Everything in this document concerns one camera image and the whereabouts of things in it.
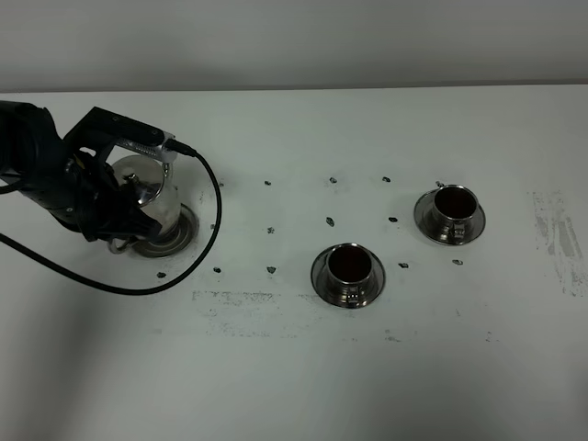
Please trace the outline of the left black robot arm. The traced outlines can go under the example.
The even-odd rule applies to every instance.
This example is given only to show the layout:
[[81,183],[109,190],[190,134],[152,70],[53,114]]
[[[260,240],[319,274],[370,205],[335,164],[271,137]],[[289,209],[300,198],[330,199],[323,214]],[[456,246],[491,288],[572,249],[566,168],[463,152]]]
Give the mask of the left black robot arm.
[[50,111],[29,103],[1,104],[1,178],[87,241],[153,238],[162,225],[121,188],[107,157],[124,141],[161,144],[161,130],[93,107],[64,137]]

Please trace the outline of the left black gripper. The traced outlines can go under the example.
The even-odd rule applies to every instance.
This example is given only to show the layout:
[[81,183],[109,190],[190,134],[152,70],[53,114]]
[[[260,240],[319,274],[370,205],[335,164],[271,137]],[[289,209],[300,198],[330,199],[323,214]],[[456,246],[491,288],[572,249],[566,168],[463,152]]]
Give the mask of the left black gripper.
[[20,193],[88,242],[133,243],[135,235],[155,237],[162,229],[144,211],[154,201],[154,188],[119,188],[107,160],[98,160],[88,148],[69,153],[60,168],[34,175]]

